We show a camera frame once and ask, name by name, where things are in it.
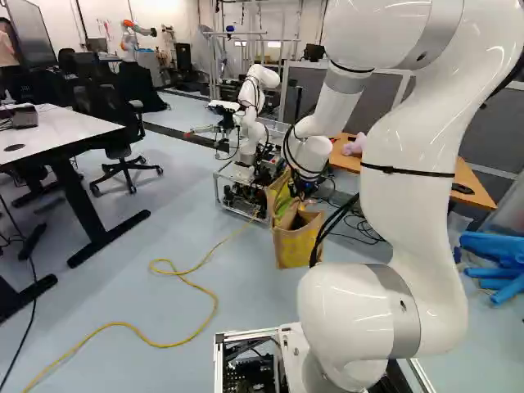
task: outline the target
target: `wooden board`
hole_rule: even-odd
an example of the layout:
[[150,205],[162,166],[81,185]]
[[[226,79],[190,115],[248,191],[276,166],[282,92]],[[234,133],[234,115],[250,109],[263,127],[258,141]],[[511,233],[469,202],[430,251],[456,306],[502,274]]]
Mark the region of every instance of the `wooden board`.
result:
[[[342,148],[348,143],[347,137],[349,134],[342,133],[337,137],[337,141],[333,144],[333,153],[329,159],[329,163],[338,169],[347,170],[353,174],[360,174],[360,158],[347,157],[342,155]],[[497,204],[491,199],[490,194],[486,191],[478,177],[473,173],[469,165],[462,157],[457,160],[455,183],[471,188],[475,194],[465,195],[460,192],[452,191],[451,199],[466,205],[479,207],[485,210],[496,210]]]

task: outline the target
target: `brown paper bag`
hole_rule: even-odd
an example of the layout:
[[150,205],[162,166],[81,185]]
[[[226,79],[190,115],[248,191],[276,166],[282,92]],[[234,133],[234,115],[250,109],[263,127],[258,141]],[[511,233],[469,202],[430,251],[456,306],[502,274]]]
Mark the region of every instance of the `brown paper bag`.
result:
[[269,227],[271,228],[275,226],[289,228],[295,218],[300,199],[291,196],[287,186],[290,178],[291,171],[286,169],[280,178],[265,189],[269,217],[271,218]]
[[[293,269],[309,265],[309,258],[323,223],[323,211],[296,210],[296,216],[305,224],[299,229],[273,227],[273,243],[279,269]],[[318,260],[322,256],[322,245],[318,248]]]

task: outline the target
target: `black cable tie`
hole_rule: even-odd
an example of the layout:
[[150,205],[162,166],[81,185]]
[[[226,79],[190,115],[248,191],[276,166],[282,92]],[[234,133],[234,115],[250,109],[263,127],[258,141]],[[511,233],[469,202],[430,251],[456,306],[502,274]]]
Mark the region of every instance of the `black cable tie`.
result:
[[384,172],[385,174],[410,174],[413,176],[426,176],[428,178],[454,178],[455,177],[455,174],[445,174],[442,172],[426,172],[423,170],[400,169],[400,168],[395,168],[394,166],[390,166],[390,165],[389,166],[374,165],[374,164],[367,164],[365,162],[361,162],[360,165],[362,165],[364,168],[380,170]]
[[343,71],[346,71],[346,72],[353,72],[355,74],[369,74],[370,72],[374,72],[375,69],[374,68],[371,68],[369,70],[353,70],[351,68],[346,68],[346,67],[343,67],[342,65],[340,64],[337,64],[335,61],[331,60],[330,59],[330,62],[338,69],[340,70],[343,70]]

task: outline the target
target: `pink object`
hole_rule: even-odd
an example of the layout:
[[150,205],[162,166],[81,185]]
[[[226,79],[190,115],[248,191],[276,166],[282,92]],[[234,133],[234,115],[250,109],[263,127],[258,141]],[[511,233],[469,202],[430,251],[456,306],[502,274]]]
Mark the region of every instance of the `pink object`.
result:
[[342,148],[342,155],[344,156],[361,156],[364,147],[366,146],[366,135],[359,133],[354,142],[347,143]]

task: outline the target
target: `black office chair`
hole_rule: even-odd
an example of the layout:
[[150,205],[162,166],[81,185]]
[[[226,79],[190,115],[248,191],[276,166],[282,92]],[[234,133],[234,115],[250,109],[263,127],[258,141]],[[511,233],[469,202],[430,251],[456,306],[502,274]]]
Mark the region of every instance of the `black office chair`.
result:
[[63,47],[58,51],[58,67],[66,75],[76,74],[75,50],[72,47]]
[[130,169],[154,169],[159,176],[164,173],[159,165],[145,165],[146,159],[143,156],[126,160],[127,157],[131,156],[130,144],[138,142],[146,136],[142,122],[143,104],[140,101],[124,102],[113,85],[95,83],[76,86],[75,101],[77,111],[125,126],[123,132],[101,136],[95,142],[98,143],[100,148],[105,149],[107,158],[119,161],[117,164],[102,164],[102,170],[105,174],[89,184],[89,189],[95,197],[102,195],[98,184],[120,172],[124,172],[125,181],[131,194],[134,194],[137,188],[129,174]]

